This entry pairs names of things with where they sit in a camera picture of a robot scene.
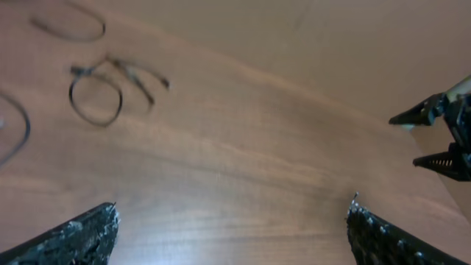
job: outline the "black wire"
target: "black wire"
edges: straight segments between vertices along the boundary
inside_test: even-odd
[[[76,10],[79,10],[80,12],[86,15],[89,15],[92,18],[95,18],[102,25],[102,31],[98,35],[83,37],[83,36],[75,36],[72,34],[61,32],[57,28],[49,26],[46,22],[34,16],[30,18],[29,22],[31,22],[31,24],[35,25],[37,28],[42,29],[45,32],[48,32],[51,35],[54,35],[56,37],[59,37],[65,40],[70,40],[70,41],[91,42],[91,41],[98,40],[101,37],[103,37],[103,35],[105,35],[106,23],[105,23],[105,20],[100,15],[72,1],[66,1],[65,4],[68,4],[71,7],[75,8]]]
[[[121,70],[122,73],[125,74],[126,78],[136,85],[139,90],[144,94],[144,96],[147,98],[147,101],[149,104],[152,106],[155,103],[154,97],[150,94],[150,92],[147,90],[147,88],[144,86],[142,81],[138,78],[138,76],[129,68],[129,66],[134,66],[136,68],[140,68],[144,71],[148,71],[152,76],[157,78],[160,83],[164,86],[164,88],[168,91],[170,89],[170,82],[160,73],[153,71],[152,69],[143,66],[139,63],[134,63],[130,61],[124,61],[121,59],[117,59],[115,57],[110,57],[106,56],[104,59],[100,60],[98,63],[94,64],[90,68],[82,68],[78,66],[72,66],[71,67],[71,73],[76,75],[75,79],[72,81],[69,89],[68,89],[68,99],[69,102],[71,103],[72,108],[74,111],[84,120],[88,121],[90,124],[100,126],[100,127],[107,127],[110,124],[112,124],[119,116],[119,113],[121,112],[122,106],[123,106],[123,93],[120,89],[120,87],[115,84],[112,80],[108,79],[106,76],[101,75],[101,74],[95,74],[94,71],[97,69],[101,64],[105,62],[110,62],[113,64],[117,69]],[[85,114],[83,114],[79,108],[75,105],[74,101],[74,89],[75,85],[80,81],[82,77],[94,77],[97,78],[100,81],[106,82],[108,85],[110,85],[113,89],[115,89],[118,92],[119,95],[119,104],[118,108],[116,109],[115,115],[108,121],[94,121],[93,119],[88,118]]]
[[[74,81],[72,81],[69,89],[68,89],[68,100],[71,103],[72,108],[75,110],[75,112],[84,120],[88,121],[89,123],[100,126],[100,127],[107,127],[110,124],[112,124],[119,116],[119,113],[121,112],[121,109],[123,108],[123,93],[120,89],[120,87],[115,84],[113,81],[109,80],[106,76],[101,75],[101,74],[94,74],[93,71],[95,71],[96,67],[92,68],[80,68],[76,66],[71,67],[71,73],[76,74],[76,77]],[[118,92],[119,95],[119,104],[118,108],[116,109],[115,115],[108,121],[94,121],[93,119],[88,118],[84,113],[80,111],[80,109],[75,105],[74,101],[74,89],[75,85],[82,79],[83,77],[93,77],[96,78],[100,81],[106,82],[108,85],[111,86],[116,92]]]
[[[24,126],[25,126],[23,138],[15,145],[15,147],[10,152],[7,153],[7,155],[5,155],[2,159],[0,159],[0,166],[3,166],[28,141],[29,134],[31,133],[31,122],[29,121],[28,113],[24,109],[23,105],[21,105],[12,97],[2,92],[0,92],[0,97],[3,98],[8,103],[10,103],[13,107],[15,107],[15,109],[23,116]]]

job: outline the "wood grain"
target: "wood grain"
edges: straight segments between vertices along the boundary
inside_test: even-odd
[[[50,1],[0,3],[0,86],[32,120],[0,171],[1,250],[111,201],[122,218],[111,264],[354,264],[344,218],[360,191],[379,216],[471,262],[471,227],[439,178],[410,165],[408,133],[86,3],[108,22],[95,43],[31,27]],[[67,68],[105,52],[148,62],[173,90],[146,79],[147,113],[123,82],[123,112],[103,130],[68,105]]]

